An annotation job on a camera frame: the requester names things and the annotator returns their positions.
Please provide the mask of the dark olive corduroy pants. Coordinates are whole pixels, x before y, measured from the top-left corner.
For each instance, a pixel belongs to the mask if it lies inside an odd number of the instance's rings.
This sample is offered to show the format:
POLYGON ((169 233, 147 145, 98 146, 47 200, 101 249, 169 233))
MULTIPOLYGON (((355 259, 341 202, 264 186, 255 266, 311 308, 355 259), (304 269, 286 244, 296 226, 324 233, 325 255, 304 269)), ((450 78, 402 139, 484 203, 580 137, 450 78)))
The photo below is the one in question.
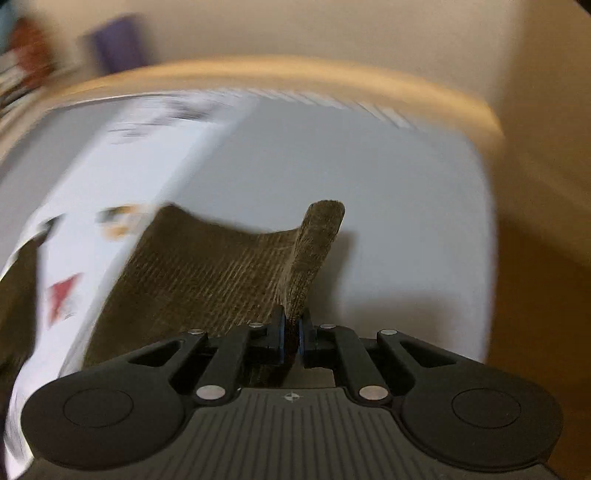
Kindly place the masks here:
POLYGON ((221 336, 282 306, 301 318, 345 207, 312 203, 293 230, 259 233, 169 204, 41 223, 1 280, 1 394, 37 371, 44 381, 176 334, 221 336))

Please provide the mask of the grey printed bed sheet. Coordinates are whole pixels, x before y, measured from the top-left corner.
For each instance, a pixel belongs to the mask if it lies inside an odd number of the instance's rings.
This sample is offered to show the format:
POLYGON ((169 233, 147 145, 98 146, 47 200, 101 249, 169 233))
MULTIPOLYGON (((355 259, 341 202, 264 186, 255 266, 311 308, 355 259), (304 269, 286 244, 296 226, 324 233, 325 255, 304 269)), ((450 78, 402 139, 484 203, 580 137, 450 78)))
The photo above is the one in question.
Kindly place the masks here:
MULTIPOLYGON (((345 215, 308 292, 315 324, 353 329, 369 353, 409 333, 485 356, 496 241, 477 149, 458 131, 389 108, 307 94, 196 90, 50 110, 1 158, 1 280, 40 224, 64 214, 131 206, 151 218, 173 204, 270 233, 297 228, 322 200, 341 202, 345 215)), ((392 362, 377 366, 390 406, 298 387, 300 322, 287 318, 283 365, 219 406, 193 395, 228 333, 200 328, 51 381, 27 372, 37 388, 1 400, 2 477, 469 476, 407 437, 402 396, 387 379, 392 362)))

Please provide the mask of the purple rolled yoga mat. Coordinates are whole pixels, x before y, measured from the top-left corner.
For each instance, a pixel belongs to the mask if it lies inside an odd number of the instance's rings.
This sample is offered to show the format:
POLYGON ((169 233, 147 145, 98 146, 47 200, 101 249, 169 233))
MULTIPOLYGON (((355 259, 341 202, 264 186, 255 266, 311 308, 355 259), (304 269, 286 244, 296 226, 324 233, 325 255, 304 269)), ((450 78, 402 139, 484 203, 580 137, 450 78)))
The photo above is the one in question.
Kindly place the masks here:
POLYGON ((101 73, 116 74, 153 63, 144 22, 137 14, 111 19, 88 33, 85 40, 101 73))

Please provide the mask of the dark red cushion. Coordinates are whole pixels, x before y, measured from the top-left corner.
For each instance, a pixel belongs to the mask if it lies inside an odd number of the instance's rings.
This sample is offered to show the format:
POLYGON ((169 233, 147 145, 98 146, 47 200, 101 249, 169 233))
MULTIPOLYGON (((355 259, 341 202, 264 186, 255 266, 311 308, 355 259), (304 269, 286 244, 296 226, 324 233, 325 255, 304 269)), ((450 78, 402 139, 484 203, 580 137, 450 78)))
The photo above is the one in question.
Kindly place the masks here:
POLYGON ((19 18, 9 36, 9 49, 16 54, 27 88, 41 87, 54 71, 53 53, 39 24, 30 17, 19 18))

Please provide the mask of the wooden bed frame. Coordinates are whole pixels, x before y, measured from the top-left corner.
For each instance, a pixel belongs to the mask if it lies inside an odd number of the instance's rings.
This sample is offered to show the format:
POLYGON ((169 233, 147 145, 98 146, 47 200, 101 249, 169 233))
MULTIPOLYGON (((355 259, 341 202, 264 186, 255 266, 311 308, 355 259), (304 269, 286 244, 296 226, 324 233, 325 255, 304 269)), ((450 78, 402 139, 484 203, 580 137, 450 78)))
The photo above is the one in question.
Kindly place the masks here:
POLYGON ((394 109, 462 131, 490 161, 501 157, 501 123, 483 100, 410 74, 361 64, 298 56, 230 56, 168 62, 54 84, 1 121, 1 153, 8 154, 50 110, 122 96, 205 88, 312 93, 394 109))

